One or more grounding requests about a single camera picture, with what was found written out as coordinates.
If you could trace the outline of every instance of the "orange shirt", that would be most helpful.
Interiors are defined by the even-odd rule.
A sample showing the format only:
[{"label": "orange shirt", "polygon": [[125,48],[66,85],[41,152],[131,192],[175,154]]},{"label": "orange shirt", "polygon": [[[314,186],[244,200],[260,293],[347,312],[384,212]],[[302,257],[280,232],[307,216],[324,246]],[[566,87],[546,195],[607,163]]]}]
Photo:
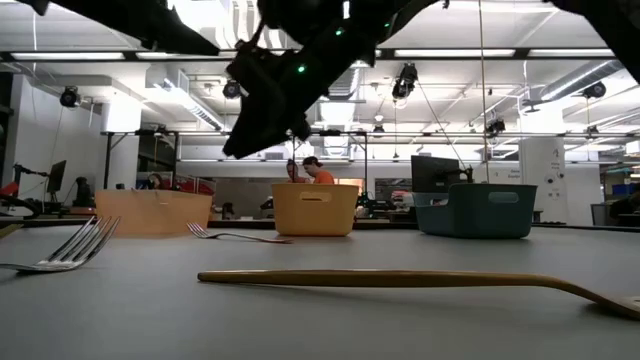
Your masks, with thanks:
[{"label": "orange shirt", "polygon": [[320,170],[316,174],[316,179],[313,183],[314,184],[335,184],[335,181],[333,180],[333,175],[331,175],[330,172],[326,170]]}]

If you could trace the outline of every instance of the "computer monitor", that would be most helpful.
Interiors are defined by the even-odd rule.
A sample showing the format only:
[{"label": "computer monitor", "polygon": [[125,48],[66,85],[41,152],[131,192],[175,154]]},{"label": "computer monitor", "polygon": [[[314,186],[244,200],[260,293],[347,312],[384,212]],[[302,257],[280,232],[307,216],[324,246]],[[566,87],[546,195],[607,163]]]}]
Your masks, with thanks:
[{"label": "computer monitor", "polygon": [[67,166],[67,160],[60,161],[59,163],[51,166],[49,172],[49,182],[47,184],[47,193],[55,194],[62,188],[62,178],[64,177],[64,168]]},{"label": "computer monitor", "polygon": [[460,180],[458,160],[431,156],[411,157],[412,191],[420,193],[448,193],[449,186]]}]

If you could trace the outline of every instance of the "spatula handle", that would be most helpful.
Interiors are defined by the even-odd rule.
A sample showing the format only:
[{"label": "spatula handle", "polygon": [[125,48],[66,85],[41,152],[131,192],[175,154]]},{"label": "spatula handle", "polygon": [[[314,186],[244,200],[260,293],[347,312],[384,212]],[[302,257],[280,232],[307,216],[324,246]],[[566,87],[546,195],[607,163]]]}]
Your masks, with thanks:
[{"label": "spatula handle", "polygon": [[561,280],[538,275],[402,270],[208,271],[200,281],[284,286],[412,288],[472,286],[556,287]]}]

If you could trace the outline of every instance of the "person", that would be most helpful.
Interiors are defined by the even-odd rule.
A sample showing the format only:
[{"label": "person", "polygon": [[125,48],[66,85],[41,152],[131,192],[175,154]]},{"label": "person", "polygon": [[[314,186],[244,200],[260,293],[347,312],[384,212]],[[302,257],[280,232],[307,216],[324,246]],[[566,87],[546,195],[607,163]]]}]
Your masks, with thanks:
[{"label": "person", "polygon": [[311,177],[314,178],[314,184],[335,184],[333,175],[330,172],[322,169],[322,163],[318,161],[315,156],[309,156],[302,162],[304,170]]},{"label": "person", "polygon": [[164,189],[164,185],[162,183],[162,176],[160,176],[160,174],[158,173],[153,173],[150,174],[147,177],[148,185],[147,188],[149,190],[163,190]]},{"label": "person", "polygon": [[289,161],[287,161],[287,173],[289,174],[288,182],[290,183],[304,184],[307,182],[307,179],[298,175],[298,165],[296,165],[296,162],[293,161],[293,159],[289,159]]},{"label": "person", "polygon": [[618,226],[636,226],[637,220],[620,216],[640,211],[640,183],[634,184],[631,195],[611,205],[609,215],[618,222]]}]

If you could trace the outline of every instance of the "desk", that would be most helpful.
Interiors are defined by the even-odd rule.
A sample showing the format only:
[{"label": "desk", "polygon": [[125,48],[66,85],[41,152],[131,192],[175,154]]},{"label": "desk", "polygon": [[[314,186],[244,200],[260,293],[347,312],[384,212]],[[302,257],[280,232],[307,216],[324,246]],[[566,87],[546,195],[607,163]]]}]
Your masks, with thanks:
[{"label": "desk", "polygon": [[[19,230],[0,261],[44,257],[74,227]],[[274,231],[231,230],[273,237]],[[633,233],[533,229],[529,240],[414,230],[271,245],[113,239],[86,267],[0,273],[2,360],[634,359],[640,323],[536,288],[299,289],[198,283],[203,270],[384,268],[532,272],[640,294]]]}]

